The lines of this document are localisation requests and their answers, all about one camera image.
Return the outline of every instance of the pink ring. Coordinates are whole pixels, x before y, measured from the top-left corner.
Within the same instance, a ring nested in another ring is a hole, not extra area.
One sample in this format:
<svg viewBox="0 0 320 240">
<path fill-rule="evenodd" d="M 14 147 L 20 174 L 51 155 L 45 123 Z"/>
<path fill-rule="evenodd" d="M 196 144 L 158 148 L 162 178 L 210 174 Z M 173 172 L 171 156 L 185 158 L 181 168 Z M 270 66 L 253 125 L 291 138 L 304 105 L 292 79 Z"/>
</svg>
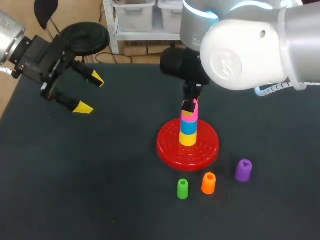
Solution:
<svg viewBox="0 0 320 240">
<path fill-rule="evenodd" d="M 181 120 L 185 121 L 186 123 L 194 123 L 196 121 L 198 121 L 198 101 L 194 100 L 193 101 L 195 103 L 195 109 L 194 112 L 192 114 L 192 116 L 186 116 L 184 114 L 184 111 L 181 111 Z"/>
</svg>

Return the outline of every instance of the blue ring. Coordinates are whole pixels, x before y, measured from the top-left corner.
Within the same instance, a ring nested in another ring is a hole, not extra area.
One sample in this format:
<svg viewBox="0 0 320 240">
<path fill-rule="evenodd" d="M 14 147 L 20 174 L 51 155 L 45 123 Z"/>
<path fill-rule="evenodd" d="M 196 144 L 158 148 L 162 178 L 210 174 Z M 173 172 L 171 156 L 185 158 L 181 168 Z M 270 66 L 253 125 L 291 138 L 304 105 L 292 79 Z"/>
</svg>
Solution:
<svg viewBox="0 0 320 240">
<path fill-rule="evenodd" d="M 180 130 L 185 135 L 193 135 L 197 132 L 198 121 L 189 123 L 181 120 Z"/>
</svg>

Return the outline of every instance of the purple cup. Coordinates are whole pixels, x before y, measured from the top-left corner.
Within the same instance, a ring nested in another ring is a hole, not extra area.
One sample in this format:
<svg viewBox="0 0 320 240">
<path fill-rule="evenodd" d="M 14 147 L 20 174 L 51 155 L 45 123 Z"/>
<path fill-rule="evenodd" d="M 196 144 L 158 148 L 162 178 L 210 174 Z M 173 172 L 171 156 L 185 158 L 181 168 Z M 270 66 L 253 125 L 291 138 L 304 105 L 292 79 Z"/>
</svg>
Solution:
<svg viewBox="0 0 320 240">
<path fill-rule="evenodd" d="M 235 171 L 235 179 L 238 182 L 246 183 L 250 180 L 252 163 L 248 159 L 242 159 Z"/>
</svg>

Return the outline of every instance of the office chair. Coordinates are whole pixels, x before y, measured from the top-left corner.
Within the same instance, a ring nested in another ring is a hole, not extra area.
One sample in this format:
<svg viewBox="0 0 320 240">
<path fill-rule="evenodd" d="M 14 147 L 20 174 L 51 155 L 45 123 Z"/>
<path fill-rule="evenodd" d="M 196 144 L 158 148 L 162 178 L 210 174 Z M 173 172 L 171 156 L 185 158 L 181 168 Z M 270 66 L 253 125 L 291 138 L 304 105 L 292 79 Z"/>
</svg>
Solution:
<svg viewBox="0 0 320 240">
<path fill-rule="evenodd" d="M 53 39 L 53 35 L 47 28 L 50 21 L 58 34 L 66 40 L 70 50 L 75 55 L 82 56 L 83 63 L 93 63 L 92 55 L 101 52 L 109 45 L 110 36 L 108 30 L 97 22 L 79 22 L 66 27 L 60 32 L 52 20 L 58 4 L 59 0 L 35 0 L 34 14 L 37 21 L 42 29 L 47 31 Z"/>
</svg>

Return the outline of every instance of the red base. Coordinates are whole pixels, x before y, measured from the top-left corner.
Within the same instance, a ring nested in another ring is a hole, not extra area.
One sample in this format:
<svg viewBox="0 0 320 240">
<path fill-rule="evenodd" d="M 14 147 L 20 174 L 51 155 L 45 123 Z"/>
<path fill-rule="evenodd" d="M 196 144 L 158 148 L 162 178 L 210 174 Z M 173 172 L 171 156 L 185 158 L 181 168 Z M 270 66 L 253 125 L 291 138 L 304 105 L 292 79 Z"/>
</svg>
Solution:
<svg viewBox="0 0 320 240">
<path fill-rule="evenodd" d="M 198 121 L 197 140 L 194 146 L 179 142 L 181 119 L 174 119 L 159 131 L 156 151 L 170 167 L 180 171 L 199 171 L 211 165 L 219 153 L 216 131 L 205 121 Z"/>
</svg>

